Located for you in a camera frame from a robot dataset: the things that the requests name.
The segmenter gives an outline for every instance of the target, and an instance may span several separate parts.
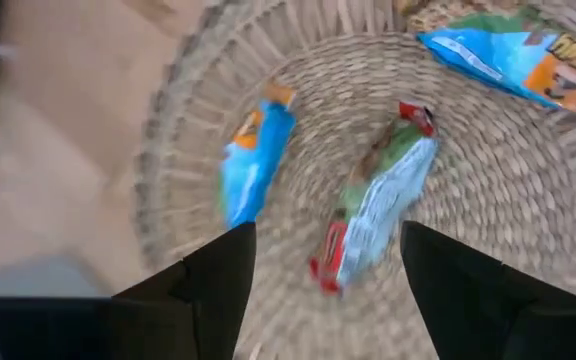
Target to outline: woven basket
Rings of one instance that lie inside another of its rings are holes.
[[[274,78],[298,92],[298,124],[258,219],[244,357],[436,357],[396,246],[341,299],[322,296],[306,265],[341,184],[402,98],[432,109],[441,144],[407,217],[576,293],[576,117],[438,64],[412,34],[396,32],[405,19],[391,4],[209,8],[153,99],[136,222],[145,258],[160,269],[225,230],[216,209],[222,149],[262,85]],[[540,7],[576,32],[576,2]]]

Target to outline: granola bar wrapper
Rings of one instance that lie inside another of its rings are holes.
[[[435,57],[489,86],[576,112],[576,38],[532,7],[475,13],[418,35]]]
[[[269,84],[259,107],[225,148],[220,207],[228,228],[255,221],[296,124],[289,108],[295,92]]]
[[[409,120],[414,122],[393,122],[384,131],[342,189],[326,238],[309,264],[325,293],[339,293],[380,260],[400,215],[422,193],[438,145],[424,135],[432,133],[429,123],[424,130]]]

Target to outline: black object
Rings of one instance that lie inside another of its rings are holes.
[[[0,298],[0,360],[231,360],[255,251],[247,223],[112,299]]]
[[[401,239],[440,359],[576,360],[575,295],[416,222]]]

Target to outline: blue wrapper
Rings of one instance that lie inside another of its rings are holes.
[[[576,112],[576,39],[524,8],[475,14],[420,34],[436,58],[489,86]]]
[[[257,143],[248,149],[235,142],[225,148],[221,165],[221,205],[229,228],[255,221],[264,207],[266,192],[279,167],[295,117],[279,103],[262,101],[263,114]]]
[[[338,284],[346,286],[383,257],[401,214],[422,194],[437,147],[435,139],[420,139],[371,181],[357,214],[348,222]]]

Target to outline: orange label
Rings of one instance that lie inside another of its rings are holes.
[[[295,91],[286,86],[269,83],[264,88],[263,97],[289,107],[295,97]],[[235,135],[235,143],[245,149],[252,150],[257,147],[257,132],[262,121],[263,114],[261,111],[259,109],[253,110],[248,115],[246,123]]]
[[[524,86],[576,112],[576,40],[566,33],[560,35]]]

